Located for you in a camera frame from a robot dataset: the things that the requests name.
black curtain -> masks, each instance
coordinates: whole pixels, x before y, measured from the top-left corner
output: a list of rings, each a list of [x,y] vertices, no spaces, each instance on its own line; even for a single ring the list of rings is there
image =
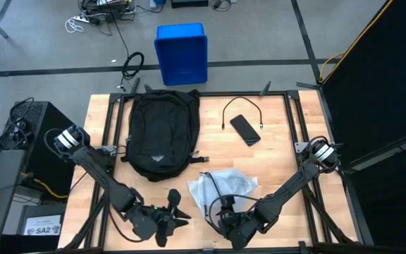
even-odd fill
[[[406,150],[352,175],[375,245],[406,247]]]
[[[345,144],[343,165],[405,138],[406,1],[390,4],[322,85],[322,93],[333,137]]]

label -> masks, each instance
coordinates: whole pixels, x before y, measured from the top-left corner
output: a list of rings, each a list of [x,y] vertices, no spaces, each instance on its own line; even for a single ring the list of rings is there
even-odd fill
[[[156,156],[152,156],[152,159],[159,162],[161,159],[163,159],[164,156],[163,155],[156,155]]]
[[[318,158],[320,162],[324,161],[328,156],[330,156],[333,153],[334,149],[330,147],[322,156]]]
[[[319,157],[321,156],[323,153],[325,153],[325,151],[327,151],[328,146],[324,145],[319,151],[316,152],[316,154],[314,154],[314,156]]]
[[[61,233],[61,216],[43,216],[26,219],[25,236],[58,236]]]

smartphone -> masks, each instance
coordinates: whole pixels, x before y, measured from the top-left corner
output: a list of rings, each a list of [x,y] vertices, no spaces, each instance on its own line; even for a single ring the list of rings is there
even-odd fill
[[[253,127],[247,122],[247,119],[245,119],[243,115],[231,119],[230,123],[248,146],[252,146],[261,140],[261,137],[254,131]]]

wooden tabletop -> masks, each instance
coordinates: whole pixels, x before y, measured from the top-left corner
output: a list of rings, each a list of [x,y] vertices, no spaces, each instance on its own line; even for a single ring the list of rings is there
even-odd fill
[[[322,114],[319,96],[316,91],[299,91],[307,124],[309,137],[324,135],[328,137],[327,127]],[[218,235],[204,220],[203,216],[190,195],[187,182],[197,180],[203,171],[216,171],[236,168],[248,177],[257,177],[259,186],[252,197],[262,198],[275,192],[296,171],[292,139],[286,117],[282,96],[249,97],[262,110],[264,128],[259,129],[259,114],[256,107],[245,100],[235,100],[225,112],[226,128],[221,130],[222,109],[233,97],[201,97],[200,98],[200,133],[196,150],[199,156],[209,156],[210,162],[190,164],[178,177],[158,183],[148,182],[140,176],[129,163],[117,159],[114,177],[127,186],[137,189],[143,196],[146,205],[167,205],[167,194],[171,188],[176,188],[181,196],[179,208],[192,216],[189,225],[175,230],[168,237],[165,248],[157,246],[154,237],[142,243],[125,241],[118,235],[112,222],[108,221],[105,250],[167,250],[167,249],[202,249],[202,248],[231,248],[229,241]],[[84,128],[90,134],[91,145],[100,146],[104,132],[104,122],[108,107],[109,95],[92,95]],[[299,140],[302,140],[297,112],[293,106]],[[123,123],[119,145],[126,145],[128,136],[128,115],[131,101],[125,103]],[[118,105],[114,106],[109,140],[113,140]],[[248,147],[242,138],[229,124],[229,120],[238,114],[243,114],[253,128],[261,136],[261,140]],[[84,174],[84,170],[76,167],[72,185]],[[322,174],[319,177],[325,207],[336,224],[352,240],[356,240],[347,200],[339,175]],[[59,247],[64,247],[78,232],[87,219],[92,199],[94,181],[85,176],[73,189],[68,199],[65,218],[63,221]],[[323,240],[320,220],[315,216],[319,239]],[[118,216],[117,224],[125,235],[136,238],[132,232],[132,224],[124,223]],[[100,218],[96,221],[99,229]],[[97,244],[98,230],[94,232],[93,246]],[[298,241],[311,245],[305,206],[301,193],[296,194],[287,202],[278,222],[267,234],[257,233],[250,241],[248,248],[289,247],[297,246]]]

plastic bag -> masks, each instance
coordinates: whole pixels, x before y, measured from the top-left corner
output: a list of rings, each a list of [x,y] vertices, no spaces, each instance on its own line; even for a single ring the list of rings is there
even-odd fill
[[[257,177],[249,179],[237,169],[212,171],[210,173],[214,181],[211,180],[210,175],[201,173],[198,180],[188,181],[187,183],[189,191],[197,203],[203,217],[209,215],[207,214],[209,213],[209,206],[219,197],[214,182],[220,191],[220,195],[249,195],[258,186]],[[245,203],[246,199],[235,197],[235,204],[233,206],[234,211],[242,211]],[[221,203],[215,202],[211,211],[212,218],[216,218],[215,214],[220,212],[220,210]]]

